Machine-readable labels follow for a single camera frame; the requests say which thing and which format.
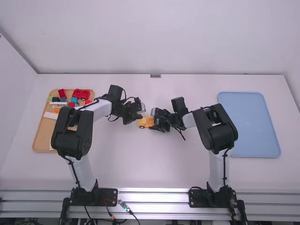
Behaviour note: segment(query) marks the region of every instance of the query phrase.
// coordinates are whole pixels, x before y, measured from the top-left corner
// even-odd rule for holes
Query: toy block
[[[60,99],[60,101],[61,101],[61,102],[68,102],[68,100],[67,100],[65,97],[62,97],[62,98]]]
[[[89,104],[89,103],[91,103],[92,102],[92,100],[85,100],[85,105],[87,105],[87,104]]]
[[[60,89],[58,90],[58,93],[60,95],[60,98],[67,98],[65,90]]]
[[[75,103],[74,103],[74,102],[69,102],[69,103],[68,103],[68,106],[74,108],[74,107],[75,107]]]
[[[52,102],[52,98],[53,98],[53,96],[48,96],[47,102]]]
[[[81,96],[81,90],[80,89],[75,89],[73,91],[72,97],[80,98],[80,96]]]
[[[74,102],[75,104],[79,103],[78,98],[76,98],[76,97],[71,97],[71,102]]]
[[[52,102],[60,102],[60,98],[59,97],[53,97]]]
[[[82,90],[81,91],[81,95],[80,95],[81,100],[85,101],[85,100],[89,99],[89,97],[90,97],[90,91],[89,90]]]
[[[52,112],[58,114],[58,113],[60,113],[60,108],[54,107],[52,109]]]

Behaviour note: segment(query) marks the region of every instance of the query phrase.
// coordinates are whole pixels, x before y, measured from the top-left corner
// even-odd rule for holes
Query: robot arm
[[[236,222],[234,208],[238,207],[244,225],[248,224],[245,205],[237,200],[229,183],[229,155],[238,139],[238,131],[221,104],[189,112],[184,98],[171,100],[174,113],[166,109],[153,108],[154,126],[150,129],[169,132],[175,128],[185,140],[182,131],[197,127],[204,147],[209,150],[210,177],[207,189],[192,187],[189,190],[189,205],[192,208],[229,208],[232,221]]]
[[[230,187],[229,172],[225,165],[229,165],[230,150],[238,139],[238,132],[223,106],[216,104],[189,112],[183,97],[174,98],[171,102],[175,113],[152,109],[155,125],[150,129],[168,132],[170,127],[174,127],[181,133],[187,128],[197,127],[203,145],[209,150],[208,185],[215,193],[221,187]]]
[[[96,98],[88,105],[75,108],[65,106],[60,109],[51,146],[68,162],[76,183],[74,188],[83,188],[86,192],[91,192],[97,183],[88,158],[93,123],[109,115],[121,117],[124,125],[142,118],[139,113],[145,111],[144,104],[138,97],[134,98],[134,102],[121,100],[122,91],[121,87],[111,85],[108,94]],[[77,125],[76,131],[68,129],[74,125]]]

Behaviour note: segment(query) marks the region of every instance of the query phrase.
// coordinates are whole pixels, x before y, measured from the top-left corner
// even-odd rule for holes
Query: metal frame
[[[119,188],[139,219],[230,220],[228,209],[190,208],[188,189]],[[300,191],[236,190],[245,201],[248,220],[300,221]],[[59,218],[62,201],[70,190],[0,190],[0,217]],[[105,207],[88,207],[92,218],[109,218]],[[110,211],[116,218],[130,219],[119,205]],[[71,206],[68,218],[86,218],[81,206]]]

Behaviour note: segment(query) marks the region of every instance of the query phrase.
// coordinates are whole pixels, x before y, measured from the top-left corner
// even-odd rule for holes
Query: blue tray
[[[217,99],[239,133],[239,138],[231,152],[232,157],[277,158],[280,156],[280,146],[262,94],[220,92]]]

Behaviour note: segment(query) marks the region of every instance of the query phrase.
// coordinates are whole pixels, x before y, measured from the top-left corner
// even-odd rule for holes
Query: cork board
[[[58,90],[59,89],[52,90],[49,93],[49,96],[59,97]],[[74,89],[64,89],[64,90],[66,92],[67,100],[68,102],[70,102]],[[89,100],[93,100],[94,92],[92,90],[89,91],[90,91]],[[47,99],[45,99],[45,102],[46,102],[45,108],[42,114],[42,118],[39,122],[37,133],[34,138],[34,142],[32,144],[32,149],[35,152],[57,152],[56,150],[50,150],[50,139],[52,137],[56,120],[43,117],[45,112],[52,113],[52,105],[50,105],[49,102],[47,102]],[[79,99],[79,106],[84,105],[84,103],[85,101]]]

